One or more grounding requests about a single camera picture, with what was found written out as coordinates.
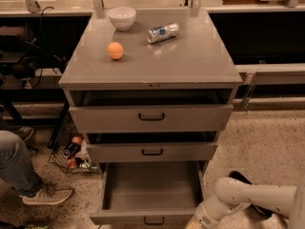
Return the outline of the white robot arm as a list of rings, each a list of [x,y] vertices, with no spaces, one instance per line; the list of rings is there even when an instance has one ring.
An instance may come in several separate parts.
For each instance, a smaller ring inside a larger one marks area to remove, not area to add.
[[[289,218],[288,229],[305,229],[305,178],[297,186],[254,185],[220,178],[196,208],[186,229],[213,229],[223,218],[256,205]]]

